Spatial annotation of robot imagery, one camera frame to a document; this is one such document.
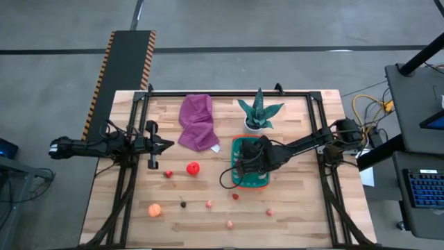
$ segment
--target green tray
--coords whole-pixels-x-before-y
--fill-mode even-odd
[[[239,150],[242,145],[242,140],[249,140],[251,142],[257,141],[259,138],[255,136],[241,136],[237,137],[233,140],[233,144],[231,147],[231,166],[234,167],[234,163],[237,161],[239,157]],[[233,183],[236,185],[239,183],[241,178],[237,175],[237,170],[233,169],[231,171],[231,177]],[[244,179],[241,182],[239,187],[241,188],[265,188],[270,183],[270,173],[266,174],[258,174],[258,173],[249,173],[244,175]]]

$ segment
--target wooden table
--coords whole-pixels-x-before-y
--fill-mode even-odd
[[[339,91],[321,92],[328,124],[344,118]],[[118,91],[114,97],[110,119],[122,128],[128,123],[133,93]],[[293,157],[279,170],[271,172],[271,184],[265,190],[225,190],[219,185],[219,175],[230,167],[232,139],[244,133],[245,114],[236,98],[213,97],[214,131],[221,141],[221,150],[218,153],[211,150],[195,152],[177,143],[182,132],[178,115],[183,99],[150,98],[147,120],[156,121],[159,124],[158,135],[176,144],[157,157],[159,170],[149,170],[149,156],[141,157],[127,247],[332,246],[314,150]],[[253,97],[242,99],[249,104],[253,103]],[[283,143],[309,135],[311,129],[305,98],[265,97],[264,105],[282,102],[285,105],[271,119],[274,129],[264,129],[264,134]],[[200,172],[196,177],[188,175],[185,170],[191,161],[200,163]],[[111,164],[111,160],[101,159],[97,171]],[[173,171],[172,178],[163,176],[167,170]],[[91,239],[110,214],[118,172],[119,167],[113,167],[95,179],[80,243]],[[348,214],[362,232],[375,242],[358,169],[342,165],[339,177]],[[226,174],[223,181],[229,185],[230,175]],[[237,201],[232,198],[233,193],[239,195]],[[180,207],[181,199],[187,202],[186,208]],[[210,209],[205,207],[208,200],[214,204]],[[147,208],[153,203],[162,207],[159,217],[148,216]],[[275,211],[272,217],[266,215],[269,208]],[[234,224],[231,231],[226,228],[228,220]],[[342,235],[337,214],[335,221],[338,234]],[[120,222],[121,219],[118,221],[116,239],[120,236]]]

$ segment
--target succulent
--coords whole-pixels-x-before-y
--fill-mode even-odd
[[[241,108],[247,114],[247,126],[251,129],[259,129],[259,128],[273,128],[268,119],[272,118],[279,112],[279,109],[284,105],[274,104],[264,108],[264,95],[262,94],[261,88],[257,91],[255,102],[253,106],[249,106],[244,100],[237,100]]]

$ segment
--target blue keyboard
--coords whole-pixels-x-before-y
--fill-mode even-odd
[[[405,169],[414,208],[444,208],[444,173],[437,170]]]

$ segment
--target concrete floor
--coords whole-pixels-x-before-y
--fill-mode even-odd
[[[0,49],[97,49],[114,30],[130,27],[136,0],[0,0]],[[422,45],[443,32],[432,0],[145,0],[138,29],[157,31],[156,47]],[[221,53],[155,55],[150,82],[158,90],[339,89],[342,95],[379,83],[384,66],[417,51]],[[20,146],[17,157],[49,167],[50,190],[28,202],[14,249],[72,247],[78,242],[94,175],[94,159],[51,160],[51,140],[79,138],[102,55],[0,56],[0,137]],[[444,53],[430,63],[444,61]],[[360,94],[382,96],[386,83]],[[351,100],[347,116],[355,118]],[[367,101],[358,103],[362,113]],[[399,133],[395,115],[380,123]],[[394,228],[398,205],[368,200],[378,242],[442,249]]]

